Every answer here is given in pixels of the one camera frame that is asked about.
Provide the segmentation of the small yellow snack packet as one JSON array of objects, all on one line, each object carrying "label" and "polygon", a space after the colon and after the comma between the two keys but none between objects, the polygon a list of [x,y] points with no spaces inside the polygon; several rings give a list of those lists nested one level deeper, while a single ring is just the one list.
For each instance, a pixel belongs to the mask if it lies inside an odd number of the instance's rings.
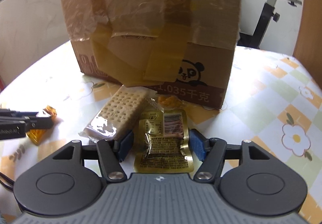
[{"label": "small yellow snack packet", "polygon": [[39,145],[45,133],[54,126],[57,116],[56,110],[47,106],[40,112],[27,112],[26,117],[30,119],[27,136],[34,145]]}]

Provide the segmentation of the gold green snack pouch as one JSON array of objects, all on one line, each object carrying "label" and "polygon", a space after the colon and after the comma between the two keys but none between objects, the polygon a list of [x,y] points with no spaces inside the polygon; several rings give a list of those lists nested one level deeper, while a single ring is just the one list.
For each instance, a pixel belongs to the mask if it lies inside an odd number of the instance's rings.
[{"label": "gold green snack pouch", "polygon": [[192,172],[194,164],[186,112],[182,109],[142,112],[135,136],[135,152],[137,173]]}]

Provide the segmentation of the white cracker pack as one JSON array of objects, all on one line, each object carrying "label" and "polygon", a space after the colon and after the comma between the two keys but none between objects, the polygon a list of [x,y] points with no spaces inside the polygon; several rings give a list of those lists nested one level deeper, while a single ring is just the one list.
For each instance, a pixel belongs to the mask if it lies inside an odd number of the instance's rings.
[{"label": "white cracker pack", "polygon": [[145,87],[122,86],[79,135],[88,137],[94,143],[102,139],[120,139],[132,130],[156,94],[155,90]]}]

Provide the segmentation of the small orange snack packet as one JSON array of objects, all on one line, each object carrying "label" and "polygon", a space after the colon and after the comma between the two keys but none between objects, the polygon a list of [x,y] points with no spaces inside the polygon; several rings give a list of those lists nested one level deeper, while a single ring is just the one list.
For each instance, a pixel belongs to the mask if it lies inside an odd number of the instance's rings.
[{"label": "small orange snack packet", "polygon": [[159,95],[158,103],[161,107],[171,109],[171,108],[181,108],[183,102],[174,95]]}]

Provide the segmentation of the floral checked table cover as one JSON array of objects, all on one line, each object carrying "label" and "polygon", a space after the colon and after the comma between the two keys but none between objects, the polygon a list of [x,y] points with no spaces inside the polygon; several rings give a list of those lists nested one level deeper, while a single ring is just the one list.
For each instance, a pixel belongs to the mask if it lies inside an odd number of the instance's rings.
[{"label": "floral checked table cover", "polygon": [[[80,72],[69,42],[24,71],[1,92],[1,107],[57,111],[40,145],[29,138],[1,141],[1,172],[16,179],[73,139],[119,86]],[[321,89],[294,57],[237,47],[222,108],[186,103],[189,125],[230,144],[249,139],[297,171],[308,196],[301,215],[321,223]]]}]

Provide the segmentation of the taped cardboard box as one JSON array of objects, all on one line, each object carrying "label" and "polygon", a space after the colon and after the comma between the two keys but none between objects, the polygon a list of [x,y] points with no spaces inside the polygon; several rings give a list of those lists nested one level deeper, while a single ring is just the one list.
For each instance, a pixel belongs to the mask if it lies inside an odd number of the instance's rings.
[{"label": "taped cardboard box", "polygon": [[222,107],[241,0],[61,0],[61,5],[84,74]]}]

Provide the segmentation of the wooden board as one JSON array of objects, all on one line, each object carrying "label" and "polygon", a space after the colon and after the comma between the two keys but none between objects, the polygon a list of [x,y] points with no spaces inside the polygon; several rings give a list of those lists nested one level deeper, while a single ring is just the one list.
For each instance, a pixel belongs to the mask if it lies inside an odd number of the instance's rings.
[{"label": "wooden board", "polygon": [[315,78],[321,75],[321,0],[304,0],[296,57]]}]

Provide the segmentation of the black exercise bike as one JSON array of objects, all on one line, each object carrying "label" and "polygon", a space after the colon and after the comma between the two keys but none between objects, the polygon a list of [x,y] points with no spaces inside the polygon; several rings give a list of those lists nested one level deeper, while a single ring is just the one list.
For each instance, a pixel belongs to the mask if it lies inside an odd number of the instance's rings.
[{"label": "black exercise bike", "polygon": [[[289,5],[296,7],[301,5],[302,1],[300,0],[286,0]],[[275,5],[277,0],[267,0],[264,3],[260,17],[258,19],[257,25],[252,35],[240,32],[240,38],[237,42],[239,46],[251,47],[254,49],[259,49],[262,39],[267,31],[270,21],[275,22],[279,21],[280,14],[275,12]]]}]

